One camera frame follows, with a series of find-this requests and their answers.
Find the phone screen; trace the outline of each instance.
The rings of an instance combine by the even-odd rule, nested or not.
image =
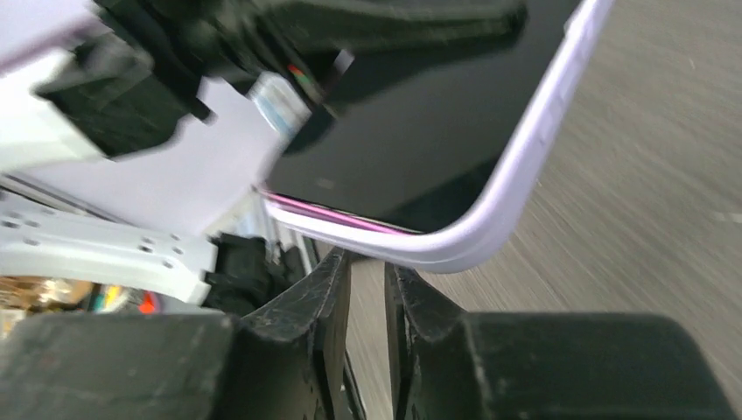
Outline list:
[[[509,39],[357,55],[267,188],[404,231],[450,226],[494,173],[579,3],[529,2]]]

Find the phone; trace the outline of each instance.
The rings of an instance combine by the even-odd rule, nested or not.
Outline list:
[[[484,262],[515,229],[612,6],[529,2],[511,38],[356,56],[272,167],[269,213],[414,268]]]

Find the wood grain surface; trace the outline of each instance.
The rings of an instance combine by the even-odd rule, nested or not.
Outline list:
[[[465,308],[680,321],[742,412],[742,2],[617,0],[516,235],[425,275]],[[353,269],[348,346],[391,419],[382,264]]]

